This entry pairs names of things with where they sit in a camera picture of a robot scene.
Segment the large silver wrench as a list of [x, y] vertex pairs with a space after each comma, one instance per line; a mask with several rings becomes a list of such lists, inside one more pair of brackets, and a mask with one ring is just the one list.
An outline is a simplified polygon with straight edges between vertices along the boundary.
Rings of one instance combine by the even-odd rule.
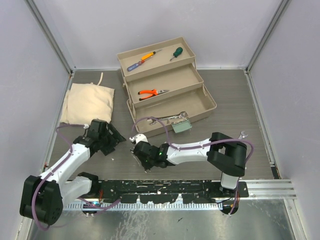
[[149, 125], [154, 125], [156, 122], [158, 122], [156, 119], [158, 119], [160, 122], [170, 120], [176, 120], [176, 119], [185, 119], [188, 118], [189, 115], [186, 111], [182, 111], [179, 114], [169, 115], [169, 116], [162, 116], [162, 117], [149, 117], [146, 119]]

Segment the orange handled pliers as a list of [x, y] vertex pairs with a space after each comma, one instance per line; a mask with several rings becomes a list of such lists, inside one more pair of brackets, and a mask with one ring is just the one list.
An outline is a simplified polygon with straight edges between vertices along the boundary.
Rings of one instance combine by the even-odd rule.
[[149, 98], [152, 98], [152, 97], [155, 97], [155, 96], [167, 93], [167, 92], [169, 92], [169, 90], [165, 90], [165, 89], [163, 89], [163, 90], [156, 90], [156, 89], [153, 89], [153, 90], [141, 90], [141, 91], [138, 92], [138, 95], [148, 94], [148, 96], [140, 97], [139, 101], [143, 101], [143, 100], [146, 100], [146, 99], [149, 99]]

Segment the brown translucent toolbox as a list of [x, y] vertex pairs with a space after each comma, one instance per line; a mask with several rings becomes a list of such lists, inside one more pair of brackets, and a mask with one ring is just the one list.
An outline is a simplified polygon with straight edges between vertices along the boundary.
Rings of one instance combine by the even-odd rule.
[[[178, 47], [183, 52], [170, 61]], [[141, 66], [128, 72], [127, 68], [153, 51], [159, 50]], [[136, 48], [117, 54], [123, 85], [128, 94], [127, 106], [135, 129], [148, 137], [161, 134], [166, 129], [193, 123], [209, 117], [217, 104], [204, 84], [204, 80], [196, 69], [196, 56], [181, 37], [169, 39], [152, 45]], [[143, 90], [169, 90], [142, 101], [139, 98], [148, 94], [138, 95]], [[159, 121], [149, 125], [147, 118], [165, 117], [187, 112], [188, 118]]]

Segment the yellow handled tool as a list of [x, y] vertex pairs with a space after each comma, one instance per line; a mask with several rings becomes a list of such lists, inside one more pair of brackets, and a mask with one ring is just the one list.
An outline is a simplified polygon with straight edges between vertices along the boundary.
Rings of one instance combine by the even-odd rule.
[[141, 61], [145, 62], [147, 59], [151, 58], [152, 56], [154, 56], [156, 53], [160, 52], [161, 50], [162, 49], [158, 49], [158, 50], [152, 51], [150, 53], [147, 53], [146, 55], [141, 57]]

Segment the green handled screwdriver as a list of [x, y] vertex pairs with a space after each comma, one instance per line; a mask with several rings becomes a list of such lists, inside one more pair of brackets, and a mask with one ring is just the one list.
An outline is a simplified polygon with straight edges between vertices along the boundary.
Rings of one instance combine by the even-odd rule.
[[172, 54], [172, 57], [170, 58], [169, 61], [172, 61], [173, 59], [177, 58], [178, 56], [180, 56], [183, 52], [183, 48], [182, 47], [178, 47], [174, 53]]

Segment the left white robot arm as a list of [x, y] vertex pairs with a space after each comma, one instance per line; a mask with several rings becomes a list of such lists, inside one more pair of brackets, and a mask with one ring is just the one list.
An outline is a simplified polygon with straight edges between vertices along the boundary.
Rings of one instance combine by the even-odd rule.
[[102, 196], [97, 175], [81, 172], [69, 180], [71, 175], [95, 153], [105, 156], [126, 139], [111, 124], [94, 119], [82, 124], [84, 134], [68, 143], [67, 152], [45, 172], [30, 175], [23, 184], [19, 214], [33, 219], [38, 225], [52, 226], [62, 214], [63, 207], [86, 195], [88, 198]]

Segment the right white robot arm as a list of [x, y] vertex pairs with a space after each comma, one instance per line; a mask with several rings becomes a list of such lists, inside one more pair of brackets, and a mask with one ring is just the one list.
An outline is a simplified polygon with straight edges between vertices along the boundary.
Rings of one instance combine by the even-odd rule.
[[239, 178], [245, 175], [247, 145], [241, 139], [214, 132], [210, 138], [199, 142], [151, 145], [147, 137], [137, 134], [129, 138], [134, 144], [131, 152], [147, 171], [153, 167], [166, 168], [189, 162], [208, 162], [221, 171], [219, 191], [231, 197], [236, 191]]

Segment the silver wrench near right arm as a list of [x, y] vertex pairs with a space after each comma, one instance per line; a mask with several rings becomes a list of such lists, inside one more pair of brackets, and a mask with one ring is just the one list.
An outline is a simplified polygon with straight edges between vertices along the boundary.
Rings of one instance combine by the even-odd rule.
[[246, 138], [248, 135], [245, 133], [245, 131], [241, 131], [240, 132], [240, 135], [239, 135], [239, 139], [244, 139], [244, 138]]

